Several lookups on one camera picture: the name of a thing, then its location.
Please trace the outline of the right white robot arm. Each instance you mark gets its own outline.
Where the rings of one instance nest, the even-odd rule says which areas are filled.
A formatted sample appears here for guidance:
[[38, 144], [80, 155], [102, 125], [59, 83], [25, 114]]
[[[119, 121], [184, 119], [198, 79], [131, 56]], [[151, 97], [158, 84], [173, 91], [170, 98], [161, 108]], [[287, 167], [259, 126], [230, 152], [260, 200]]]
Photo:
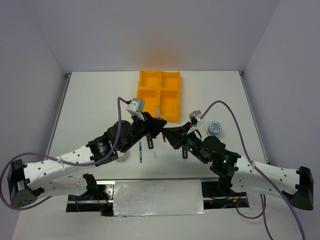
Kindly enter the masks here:
[[223, 196], [254, 193], [284, 198], [292, 207], [311, 211], [314, 208], [314, 180], [311, 170], [276, 167], [249, 161], [246, 156], [227, 150], [216, 136], [200, 139], [189, 132], [188, 122], [180, 127], [163, 128], [169, 144], [183, 148], [218, 176], [217, 190]]

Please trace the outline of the pink cap black highlighter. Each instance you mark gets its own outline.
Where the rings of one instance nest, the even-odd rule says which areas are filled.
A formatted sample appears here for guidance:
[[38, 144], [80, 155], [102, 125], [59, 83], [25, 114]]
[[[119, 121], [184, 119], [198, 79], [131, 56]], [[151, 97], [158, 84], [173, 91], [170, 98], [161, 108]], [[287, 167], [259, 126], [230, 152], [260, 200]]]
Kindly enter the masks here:
[[182, 148], [182, 158], [187, 159], [188, 158], [188, 150], [186, 148]]

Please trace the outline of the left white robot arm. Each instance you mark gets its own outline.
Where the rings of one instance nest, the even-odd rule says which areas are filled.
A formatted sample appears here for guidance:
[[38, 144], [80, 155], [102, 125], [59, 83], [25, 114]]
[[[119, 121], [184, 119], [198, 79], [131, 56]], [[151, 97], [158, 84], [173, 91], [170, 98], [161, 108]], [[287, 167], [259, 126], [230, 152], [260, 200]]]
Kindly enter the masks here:
[[166, 120], [154, 118], [148, 112], [132, 120], [119, 120], [103, 135], [57, 157], [42, 155], [42, 161], [30, 163], [24, 163], [21, 155], [14, 157], [7, 165], [10, 194], [7, 206], [18, 211], [27, 210], [39, 198], [46, 200], [60, 190], [68, 194], [75, 191], [88, 200], [95, 198], [98, 187], [94, 177], [88, 173], [74, 177], [73, 173], [123, 159], [143, 137], [156, 138], [167, 124]]

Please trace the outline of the right blue putty jar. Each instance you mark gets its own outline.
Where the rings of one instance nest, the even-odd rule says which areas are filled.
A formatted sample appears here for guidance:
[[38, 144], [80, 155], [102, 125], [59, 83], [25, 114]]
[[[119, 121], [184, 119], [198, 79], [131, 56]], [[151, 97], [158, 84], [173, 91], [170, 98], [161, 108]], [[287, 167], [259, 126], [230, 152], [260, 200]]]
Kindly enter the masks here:
[[216, 136], [218, 138], [222, 137], [223, 136], [222, 124], [218, 121], [212, 121], [206, 129], [206, 134], [208, 136]]

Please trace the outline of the blue gel pen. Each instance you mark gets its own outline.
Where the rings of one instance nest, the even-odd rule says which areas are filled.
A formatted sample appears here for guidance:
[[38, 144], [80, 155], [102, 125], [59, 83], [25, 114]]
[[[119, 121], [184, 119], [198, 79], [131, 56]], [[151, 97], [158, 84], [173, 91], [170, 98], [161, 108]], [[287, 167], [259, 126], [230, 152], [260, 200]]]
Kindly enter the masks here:
[[138, 146], [139, 146], [139, 163], [142, 164], [143, 163], [143, 155], [142, 155], [142, 142], [141, 141], [139, 141]]

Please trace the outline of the clear tape roll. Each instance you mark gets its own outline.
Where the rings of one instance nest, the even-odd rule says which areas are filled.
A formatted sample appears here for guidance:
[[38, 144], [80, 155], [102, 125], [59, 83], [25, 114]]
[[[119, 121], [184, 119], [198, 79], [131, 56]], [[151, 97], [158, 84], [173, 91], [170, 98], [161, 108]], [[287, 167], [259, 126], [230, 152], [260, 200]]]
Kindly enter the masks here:
[[126, 153], [119, 152], [118, 159], [116, 159], [115, 161], [118, 163], [124, 163], [128, 159], [129, 155], [130, 154], [128, 152], [126, 152]]

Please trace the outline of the silver foil covered panel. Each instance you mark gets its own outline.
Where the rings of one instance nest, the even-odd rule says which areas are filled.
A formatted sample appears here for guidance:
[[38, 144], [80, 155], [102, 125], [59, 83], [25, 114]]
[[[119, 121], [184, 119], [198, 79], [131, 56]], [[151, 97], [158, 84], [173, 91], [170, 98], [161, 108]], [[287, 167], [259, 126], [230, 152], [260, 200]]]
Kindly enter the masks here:
[[198, 179], [118, 181], [114, 185], [115, 216], [186, 216], [203, 213], [202, 184]]

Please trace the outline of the orange cap black highlighter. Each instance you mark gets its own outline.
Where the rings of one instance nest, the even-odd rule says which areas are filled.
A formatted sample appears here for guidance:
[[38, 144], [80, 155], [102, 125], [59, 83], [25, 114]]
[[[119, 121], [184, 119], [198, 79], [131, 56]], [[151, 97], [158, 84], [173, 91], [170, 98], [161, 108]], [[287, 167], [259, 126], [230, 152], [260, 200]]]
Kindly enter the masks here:
[[154, 144], [153, 144], [153, 139], [152, 138], [147, 138], [147, 144], [148, 144], [148, 148], [150, 150], [154, 148]]

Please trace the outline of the yellow four-compartment organizer tray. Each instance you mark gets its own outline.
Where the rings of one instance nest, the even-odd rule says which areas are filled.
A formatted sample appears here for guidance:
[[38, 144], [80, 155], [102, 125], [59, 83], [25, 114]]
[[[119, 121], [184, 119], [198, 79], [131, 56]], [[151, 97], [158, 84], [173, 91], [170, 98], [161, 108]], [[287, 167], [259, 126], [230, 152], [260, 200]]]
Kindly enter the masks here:
[[181, 73], [179, 71], [141, 70], [136, 97], [144, 100], [143, 111], [150, 113], [152, 117], [161, 117], [170, 123], [179, 122]]

